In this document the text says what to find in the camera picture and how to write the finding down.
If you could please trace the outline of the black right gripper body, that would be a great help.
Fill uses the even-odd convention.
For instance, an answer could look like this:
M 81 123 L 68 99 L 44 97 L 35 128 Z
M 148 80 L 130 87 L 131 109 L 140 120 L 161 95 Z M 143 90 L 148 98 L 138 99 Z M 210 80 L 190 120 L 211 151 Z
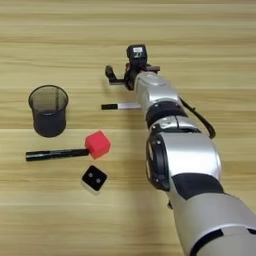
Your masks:
M 130 63 L 126 64 L 125 74 L 124 74 L 124 85 L 129 91 L 134 90 L 135 80 L 137 75 L 142 72 L 146 71 L 148 64 L 142 65 L 132 65 Z

